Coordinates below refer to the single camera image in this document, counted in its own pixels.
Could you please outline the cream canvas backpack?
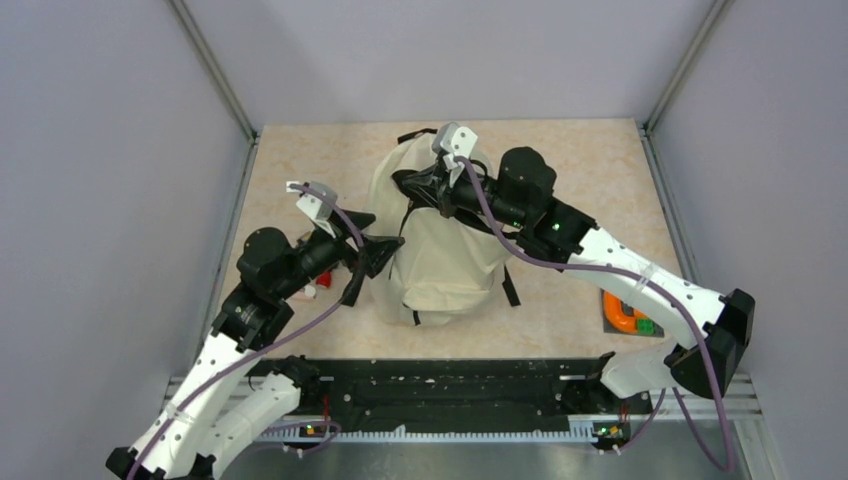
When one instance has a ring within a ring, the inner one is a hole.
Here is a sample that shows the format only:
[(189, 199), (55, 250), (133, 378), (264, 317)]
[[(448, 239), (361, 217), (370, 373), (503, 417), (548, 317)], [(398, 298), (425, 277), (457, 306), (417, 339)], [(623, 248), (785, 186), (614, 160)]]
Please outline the cream canvas backpack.
[(376, 215), (372, 236), (399, 236), (405, 244), (371, 282), (382, 319), (389, 324), (440, 326), (470, 317), (498, 298), (518, 307), (506, 267), (510, 253), (486, 224), (463, 224), (434, 209), (407, 213), (409, 199), (391, 180), (396, 170), (437, 166), (432, 128), (409, 132), (376, 167), (366, 210)]

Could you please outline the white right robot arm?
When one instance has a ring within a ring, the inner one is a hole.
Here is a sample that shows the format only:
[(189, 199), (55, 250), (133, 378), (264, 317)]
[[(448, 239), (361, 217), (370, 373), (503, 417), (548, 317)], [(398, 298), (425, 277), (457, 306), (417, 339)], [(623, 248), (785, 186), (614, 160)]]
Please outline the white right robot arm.
[(508, 150), (495, 177), (477, 172), (470, 159), (438, 153), (432, 165), (391, 178), (410, 200), (496, 235), (527, 263), (595, 284), (671, 335), (654, 349), (602, 356), (597, 378), (586, 385), (594, 409), (612, 412), (626, 397), (662, 388), (724, 397), (750, 343), (754, 298), (698, 286), (626, 247), (555, 198), (557, 174), (536, 150)]

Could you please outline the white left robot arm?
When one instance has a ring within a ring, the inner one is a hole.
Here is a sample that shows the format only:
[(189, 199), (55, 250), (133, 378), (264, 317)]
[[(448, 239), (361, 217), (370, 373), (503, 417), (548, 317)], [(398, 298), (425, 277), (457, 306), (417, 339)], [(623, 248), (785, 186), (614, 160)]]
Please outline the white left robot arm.
[(225, 405), (246, 374), (274, 349), (294, 315), (288, 299), (338, 265), (351, 273), (339, 301), (354, 305), (362, 281), (374, 278), (404, 245), (399, 236), (363, 235), (349, 244), (343, 221), (365, 228), (365, 212), (333, 213), (323, 227), (291, 244), (275, 227), (251, 233), (237, 261), (240, 281), (224, 300), (194, 365), (151, 427), (132, 445), (115, 448), (107, 469), (120, 479), (218, 479), (268, 427), (319, 404), (318, 370), (291, 356), (232, 409)]

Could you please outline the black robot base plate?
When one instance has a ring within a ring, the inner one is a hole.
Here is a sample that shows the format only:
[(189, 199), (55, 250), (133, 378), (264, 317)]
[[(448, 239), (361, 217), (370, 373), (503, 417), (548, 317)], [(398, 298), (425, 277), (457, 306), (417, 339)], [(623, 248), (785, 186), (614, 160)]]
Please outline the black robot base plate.
[(338, 422), (345, 433), (565, 432), (580, 415), (614, 421), (646, 414), (644, 393), (620, 399), (594, 359), (302, 359), (310, 373), (295, 415)]

